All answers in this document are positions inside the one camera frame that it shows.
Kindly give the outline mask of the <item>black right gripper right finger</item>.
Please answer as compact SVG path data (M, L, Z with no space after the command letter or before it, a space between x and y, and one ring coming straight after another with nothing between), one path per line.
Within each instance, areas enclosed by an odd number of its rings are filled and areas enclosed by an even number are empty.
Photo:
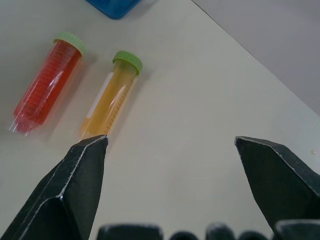
M274 240L320 240L320 174L285 145L234 140L254 200Z

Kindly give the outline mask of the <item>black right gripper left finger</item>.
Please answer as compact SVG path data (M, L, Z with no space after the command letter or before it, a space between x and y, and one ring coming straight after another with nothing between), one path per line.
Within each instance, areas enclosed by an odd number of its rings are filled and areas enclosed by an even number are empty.
M0 240L89 240L104 177L108 136L73 145L35 187Z

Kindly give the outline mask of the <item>orange liquid centrifuge tube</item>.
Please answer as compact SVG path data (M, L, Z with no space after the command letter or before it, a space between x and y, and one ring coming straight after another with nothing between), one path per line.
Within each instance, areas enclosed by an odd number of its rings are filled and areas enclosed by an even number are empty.
M108 73L84 118L80 129L82 140L108 135L112 131L143 68L142 61L135 54L125 50L115 54L112 64L112 71Z

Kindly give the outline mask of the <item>red liquid centrifuge tube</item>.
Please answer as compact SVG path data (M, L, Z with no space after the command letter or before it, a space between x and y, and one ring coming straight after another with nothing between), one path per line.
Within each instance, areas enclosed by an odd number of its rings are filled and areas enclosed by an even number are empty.
M27 136L45 123L85 53L85 44L75 34L57 34L52 49L13 111L11 132Z

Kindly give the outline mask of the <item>blue plastic tray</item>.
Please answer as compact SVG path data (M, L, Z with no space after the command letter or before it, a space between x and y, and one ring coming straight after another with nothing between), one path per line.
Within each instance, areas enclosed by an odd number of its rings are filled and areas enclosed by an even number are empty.
M102 14L113 20L123 18L141 0L86 0Z

